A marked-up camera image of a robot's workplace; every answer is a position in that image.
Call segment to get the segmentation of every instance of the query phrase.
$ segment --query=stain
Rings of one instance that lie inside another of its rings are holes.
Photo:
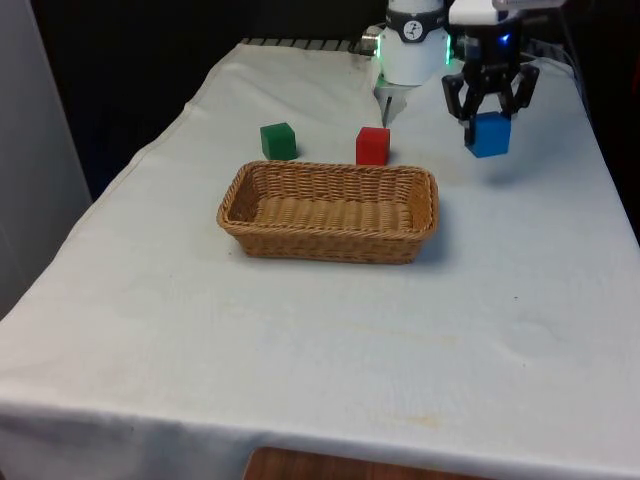
[[[567,340],[550,319],[522,312],[506,324],[498,348],[526,365],[527,360],[564,355]]]
[[[392,330],[387,328],[374,327],[356,322],[341,321],[341,327],[347,327],[358,332],[371,333],[375,335],[385,335],[390,337],[399,337],[420,343],[440,344],[446,347],[455,347],[458,343],[458,337],[455,335],[423,335],[416,332],[407,332],[404,330]]]
[[[437,429],[440,428],[440,420],[434,415],[423,415],[420,417],[408,417],[405,419],[407,423],[411,425],[417,425],[419,427]]]

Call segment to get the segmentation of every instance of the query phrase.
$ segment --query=table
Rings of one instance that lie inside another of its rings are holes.
[[[482,480],[478,477],[261,448],[251,455],[244,480]]]
[[[392,119],[441,228],[410,266],[245,257],[215,224],[258,128],[352,162],[368,60],[239,46],[0,323],[9,480],[241,478],[271,446],[507,479],[639,478],[640,253],[564,67],[505,157],[440,76]]]

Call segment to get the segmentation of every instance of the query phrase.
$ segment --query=green light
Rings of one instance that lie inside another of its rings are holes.
[[[447,65],[451,63],[451,35],[447,35],[447,52],[445,55],[445,62]]]

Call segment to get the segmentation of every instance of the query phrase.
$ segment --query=wall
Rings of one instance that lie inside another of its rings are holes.
[[[0,0],[0,318],[90,203],[40,36],[24,0]]]

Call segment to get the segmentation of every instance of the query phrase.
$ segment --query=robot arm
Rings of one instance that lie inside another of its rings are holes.
[[[504,143],[475,148],[485,121],[500,123],[508,149],[512,117],[531,103],[539,70],[520,58],[522,14],[562,6],[566,0],[389,0],[387,26],[379,56],[385,79],[392,84],[420,85],[437,71],[445,55],[445,28],[463,38],[462,73],[442,79],[447,107],[465,127],[465,143],[478,156],[506,153]],[[517,90],[512,84],[519,79]],[[468,86],[464,102],[462,88]],[[496,94],[500,112],[478,115],[485,96]]]
[[[508,151],[511,119],[529,106],[536,88],[539,69],[520,59],[523,10],[558,7],[565,1],[456,0],[451,6],[449,24],[463,32],[465,65],[462,73],[444,77],[442,84],[449,113],[464,126],[465,144],[477,156]],[[514,93],[512,84],[518,77]],[[485,96],[491,94],[497,94],[501,111],[479,116]]]

